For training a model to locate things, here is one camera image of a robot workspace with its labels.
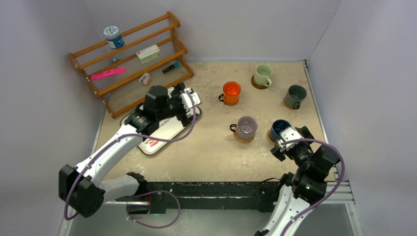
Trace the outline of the dark blue mug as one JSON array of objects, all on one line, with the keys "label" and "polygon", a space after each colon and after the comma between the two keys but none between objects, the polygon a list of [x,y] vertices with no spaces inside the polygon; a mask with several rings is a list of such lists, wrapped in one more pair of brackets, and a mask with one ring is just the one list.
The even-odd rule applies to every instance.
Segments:
[{"label": "dark blue mug", "polygon": [[274,142],[281,138],[280,133],[286,128],[290,127],[290,123],[283,119],[278,119],[273,122],[269,130],[269,138]]}]

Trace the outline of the orange mug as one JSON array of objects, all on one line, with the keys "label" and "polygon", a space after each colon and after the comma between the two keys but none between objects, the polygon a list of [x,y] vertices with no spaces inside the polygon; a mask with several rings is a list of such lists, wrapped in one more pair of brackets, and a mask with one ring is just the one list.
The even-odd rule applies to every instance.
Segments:
[{"label": "orange mug", "polygon": [[218,100],[225,105],[234,106],[239,101],[241,86],[235,81],[226,82],[223,86],[223,92],[219,95]]}]

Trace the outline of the lilac purple mug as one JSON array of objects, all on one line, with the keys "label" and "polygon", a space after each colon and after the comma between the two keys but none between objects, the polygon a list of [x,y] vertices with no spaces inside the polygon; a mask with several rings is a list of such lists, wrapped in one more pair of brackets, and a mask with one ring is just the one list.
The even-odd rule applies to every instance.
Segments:
[{"label": "lilac purple mug", "polygon": [[236,134],[241,139],[250,139],[258,129],[257,121],[251,116],[241,117],[237,123],[230,124],[229,129]]}]

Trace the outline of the dark green mug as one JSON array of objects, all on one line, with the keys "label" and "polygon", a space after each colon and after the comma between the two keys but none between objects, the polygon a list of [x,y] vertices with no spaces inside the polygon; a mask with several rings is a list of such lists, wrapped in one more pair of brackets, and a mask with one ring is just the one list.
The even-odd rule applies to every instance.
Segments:
[{"label": "dark green mug", "polygon": [[288,106],[292,107],[294,110],[298,110],[306,96],[307,91],[303,86],[292,85],[288,88],[284,100]]}]

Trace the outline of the woven rattan round coaster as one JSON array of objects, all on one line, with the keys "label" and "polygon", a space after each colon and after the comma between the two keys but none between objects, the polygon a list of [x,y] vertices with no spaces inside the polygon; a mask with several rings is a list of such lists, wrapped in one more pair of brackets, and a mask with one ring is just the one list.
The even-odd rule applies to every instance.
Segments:
[{"label": "woven rattan round coaster", "polygon": [[255,137],[256,137],[256,134],[254,134],[250,139],[246,139],[246,140],[244,140],[244,139],[241,139],[237,134],[236,134],[236,132],[233,132],[233,137],[239,142],[239,143],[242,143],[242,144],[248,144],[248,143],[250,143],[250,142],[252,142],[254,139],[255,139]]}]

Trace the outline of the light green mug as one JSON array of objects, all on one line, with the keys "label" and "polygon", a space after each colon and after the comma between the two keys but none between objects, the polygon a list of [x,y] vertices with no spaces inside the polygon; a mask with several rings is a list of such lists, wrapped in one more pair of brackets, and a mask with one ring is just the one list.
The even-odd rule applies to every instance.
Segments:
[{"label": "light green mug", "polygon": [[258,86],[269,87],[272,84],[273,69],[267,64],[260,64],[255,69],[254,83]]}]

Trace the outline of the dark grooved wooden coaster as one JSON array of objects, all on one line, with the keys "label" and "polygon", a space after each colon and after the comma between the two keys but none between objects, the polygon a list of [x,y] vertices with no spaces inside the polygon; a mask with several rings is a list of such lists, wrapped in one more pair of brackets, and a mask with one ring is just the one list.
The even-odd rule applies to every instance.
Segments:
[{"label": "dark grooved wooden coaster", "polygon": [[256,84],[255,81],[254,81],[254,75],[251,77],[251,85],[253,87],[255,87],[256,89],[267,89],[268,88],[267,86],[260,86],[260,85]]}]

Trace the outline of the brown wooden round coaster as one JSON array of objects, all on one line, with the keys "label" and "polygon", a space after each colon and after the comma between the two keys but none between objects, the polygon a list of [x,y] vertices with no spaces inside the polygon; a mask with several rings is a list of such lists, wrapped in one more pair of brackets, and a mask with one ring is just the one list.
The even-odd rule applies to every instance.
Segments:
[{"label": "brown wooden round coaster", "polygon": [[285,102],[285,100],[283,99],[283,105],[284,105],[284,107],[286,107],[287,109],[289,109],[289,110],[293,110],[293,108],[292,107],[290,107],[290,106],[288,106],[287,104],[286,104],[286,102]]}]

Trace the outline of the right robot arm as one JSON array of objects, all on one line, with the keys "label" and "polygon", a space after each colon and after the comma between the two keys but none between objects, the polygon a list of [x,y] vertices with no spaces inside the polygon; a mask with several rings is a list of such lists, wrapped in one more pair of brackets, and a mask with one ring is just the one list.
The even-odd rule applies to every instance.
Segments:
[{"label": "right robot arm", "polygon": [[314,208],[336,191],[340,183],[327,192],[325,179],[334,165],[344,161],[334,146],[314,139],[306,126],[282,128],[273,142],[271,153],[280,161],[293,160],[298,169],[281,177],[277,204],[255,235],[293,236]]}]

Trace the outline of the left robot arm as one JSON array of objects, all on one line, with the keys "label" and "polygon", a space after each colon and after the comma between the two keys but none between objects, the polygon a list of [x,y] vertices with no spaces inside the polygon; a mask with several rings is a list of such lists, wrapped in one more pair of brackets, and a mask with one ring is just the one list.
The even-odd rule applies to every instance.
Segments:
[{"label": "left robot arm", "polygon": [[111,200],[145,198],[146,180],[128,173],[105,181],[107,173],[132,149],[144,141],[179,142],[193,130],[197,121],[199,94],[184,83],[173,87],[152,86],[145,99],[124,120],[123,125],[102,147],[84,161],[59,171],[59,197],[65,202],[64,218],[90,217]]}]

